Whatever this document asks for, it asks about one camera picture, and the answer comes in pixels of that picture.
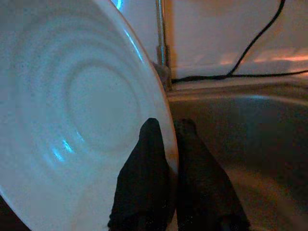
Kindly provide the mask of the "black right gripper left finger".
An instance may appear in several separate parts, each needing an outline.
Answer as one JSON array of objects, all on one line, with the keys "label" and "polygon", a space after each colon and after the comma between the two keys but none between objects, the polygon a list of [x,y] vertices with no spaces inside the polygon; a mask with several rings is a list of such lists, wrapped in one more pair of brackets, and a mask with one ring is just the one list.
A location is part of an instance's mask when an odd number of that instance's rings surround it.
[{"label": "black right gripper left finger", "polygon": [[118,177],[107,227],[110,231],[164,231],[170,210],[170,179],[162,132],[148,118]]}]

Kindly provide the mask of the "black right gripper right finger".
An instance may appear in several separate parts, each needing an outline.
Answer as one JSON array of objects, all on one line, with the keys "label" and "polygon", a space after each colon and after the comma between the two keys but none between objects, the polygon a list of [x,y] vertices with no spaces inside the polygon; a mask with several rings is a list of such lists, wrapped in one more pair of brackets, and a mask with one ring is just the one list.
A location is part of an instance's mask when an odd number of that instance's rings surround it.
[{"label": "black right gripper right finger", "polygon": [[174,121],[179,152],[180,231],[248,231],[250,222],[225,170],[190,119]]}]

